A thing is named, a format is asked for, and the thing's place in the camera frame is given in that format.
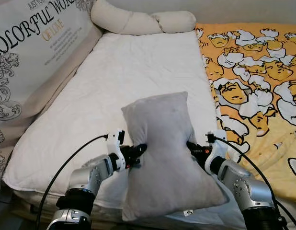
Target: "bolster pillow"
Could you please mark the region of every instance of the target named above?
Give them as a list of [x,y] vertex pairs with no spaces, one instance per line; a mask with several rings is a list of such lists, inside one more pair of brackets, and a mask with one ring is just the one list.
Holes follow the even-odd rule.
[[91,9],[91,20],[98,26],[123,35],[149,35],[188,32],[196,18],[188,11],[159,12],[152,15],[117,8],[106,0],[97,0]]

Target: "black cable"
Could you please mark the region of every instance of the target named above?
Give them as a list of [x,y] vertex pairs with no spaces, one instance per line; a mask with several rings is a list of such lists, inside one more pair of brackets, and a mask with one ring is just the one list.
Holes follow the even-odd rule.
[[84,147],[86,147],[87,145],[89,145],[90,143],[92,143],[93,141],[99,139],[99,138],[108,138],[108,134],[107,135],[102,135],[99,137],[96,137],[92,140],[90,140],[89,142],[85,143],[84,145],[82,145],[77,151],[75,151],[65,162],[64,164],[59,168],[59,170],[57,171],[57,173],[55,174],[55,176],[52,178],[51,182],[49,183],[47,189],[44,192],[43,198],[41,200],[41,203],[39,204],[39,208],[38,208],[38,212],[37,212],[37,216],[36,216],[36,224],[35,224],[35,230],[39,229],[39,225],[40,225],[40,219],[41,219],[41,214],[42,214],[42,209],[43,209],[43,205],[44,202],[46,200],[47,194],[49,193],[49,190],[52,186],[52,184],[54,183],[54,181],[56,180],[56,178],[58,177],[58,175],[60,174],[60,172],[63,170],[63,168],[68,164],[68,162],[70,162],[70,160],[78,153],[80,152]]
[[250,160],[246,155],[245,153],[241,152],[238,148],[236,148],[234,145],[232,145],[230,142],[226,141],[226,140],[223,140],[221,138],[218,138],[218,137],[215,137],[215,139],[217,140],[220,140],[224,143],[226,143],[227,145],[229,145],[230,147],[232,147],[236,152],[238,152],[242,157],[244,157],[252,166],[253,168],[259,173],[259,175],[262,177],[262,179],[264,180],[264,182],[267,184],[267,186],[269,187],[269,189],[271,190],[271,194],[272,194],[272,200],[273,200],[273,203],[274,203],[274,206],[275,206],[275,209],[278,213],[279,212],[279,208],[277,206],[277,203],[276,203],[276,197],[273,193],[273,189],[271,187],[271,185],[269,184],[267,178],[264,176],[264,174],[261,172],[261,170],[256,166],[255,163],[252,162],[252,160]]
[[0,203],[2,203],[2,204],[7,204],[7,205],[10,205],[11,203],[9,203],[9,202],[5,202],[5,201],[1,201],[0,200]]
[[267,184],[267,186],[269,187],[270,191],[271,191],[271,194],[272,194],[272,200],[273,200],[273,203],[274,203],[274,206],[275,206],[275,209],[276,209],[276,212],[280,214],[280,211],[279,211],[279,208],[278,208],[278,205],[283,209],[283,211],[289,216],[289,218],[292,220],[292,222],[295,224],[296,226],[296,220],[295,218],[292,216],[292,214],[278,201],[276,200],[276,197],[273,193],[273,189],[271,187],[271,185],[269,184],[267,178],[264,176],[264,174],[262,173],[262,171],[256,166],[255,163],[252,162],[252,160],[250,160],[246,155],[245,153],[241,152],[238,148],[236,148],[234,145],[232,145],[230,142],[226,141],[226,140],[223,140],[221,138],[218,138],[218,137],[214,137],[216,140],[220,140],[222,142],[224,142],[225,144],[229,145],[230,147],[232,147],[236,152],[238,152],[242,157],[244,157],[252,166],[253,168],[259,173],[259,175],[262,177],[262,179],[264,180],[264,182]]
[[288,215],[288,217],[292,220],[292,222],[295,224],[296,226],[296,220],[293,217],[293,215],[284,207],[283,204],[281,204],[278,200],[276,200],[277,204],[280,206],[280,208]]

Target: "yellow blanket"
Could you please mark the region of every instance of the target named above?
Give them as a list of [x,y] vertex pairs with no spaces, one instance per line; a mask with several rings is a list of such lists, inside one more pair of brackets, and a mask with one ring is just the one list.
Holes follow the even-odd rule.
[[[218,126],[296,202],[296,25],[197,24]],[[261,179],[232,148],[228,157]]]

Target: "mattress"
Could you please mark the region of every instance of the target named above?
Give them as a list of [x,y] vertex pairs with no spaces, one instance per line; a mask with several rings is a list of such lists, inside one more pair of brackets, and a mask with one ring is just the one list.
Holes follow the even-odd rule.
[[[21,199],[25,200],[27,203],[33,204],[36,207],[38,206],[42,198],[42,194],[37,192],[15,191],[15,194]],[[50,219],[52,218],[52,213],[54,213],[56,210],[57,199],[58,199],[58,196],[55,196],[55,195],[49,195],[48,198],[46,199],[46,202],[44,204],[44,210],[46,210],[46,213],[48,215],[43,216],[44,219],[50,221]],[[91,213],[91,219],[93,221],[92,227],[94,227],[95,223],[98,223],[98,222],[111,222],[111,223],[118,223],[118,224],[122,223],[121,215],[122,215],[121,209],[105,208],[99,205],[94,205]],[[231,227],[225,227],[223,224],[216,224],[216,221],[214,221],[214,223],[211,223],[211,222],[201,223],[201,221],[196,220],[196,218],[202,219],[202,217],[198,213],[196,213],[193,216],[193,220],[187,221],[187,219],[182,219],[179,216],[179,213],[177,213],[174,215],[164,216],[159,218],[146,218],[140,221],[131,222],[131,224],[135,224],[137,226],[157,228],[157,229],[166,229],[166,230],[185,229],[189,227],[192,227],[194,229],[206,228],[206,229],[213,229],[213,230],[232,229]]]
[[[36,205],[56,170],[79,146],[111,130],[126,130],[121,107],[157,94],[188,92],[191,122],[198,143],[204,145],[204,134],[217,129],[216,112],[199,49],[194,47],[198,47],[195,32],[105,34],[50,108],[17,143],[3,177],[5,183]],[[124,144],[131,145],[128,135]],[[105,143],[97,141],[77,155],[57,178],[45,207],[53,208],[57,196],[65,193],[66,178],[74,169],[106,153]],[[127,171],[115,172],[104,181],[95,207],[113,216],[96,215],[120,221],[126,186]],[[182,212],[168,215],[166,220],[243,229],[243,218],[233,196],[220,186],[228,194],[228,203],[195,210],[187,217]]]

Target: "pillow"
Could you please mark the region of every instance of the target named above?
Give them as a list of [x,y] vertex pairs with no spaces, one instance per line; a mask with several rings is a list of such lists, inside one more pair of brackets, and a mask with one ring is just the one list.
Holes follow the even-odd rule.
[[151,15],[166,33],[189,32],[195,28],[196,18],[188,11],[160,12]]
[[0,1],[0,180],[18,139],[102,36],[92,1],[38,2]]
[[196,18],[188,11],[152,14],[119,9],[106,0],[97,0],[91,9],[91,20],[116,34],[148,35],[162,32],[189,32],[195,28]]
[[186,142],[196,142],[187,92],[152,96],[123,107],[135,146],[146,143],[139,167],[129,172],[123,220],[223,204],[215,183],[192,159]]
[[91,9],[91,20],[116,34],[148,35],[162,33],[158,22],[146,13],[119,9],[106,0],[97,0]]

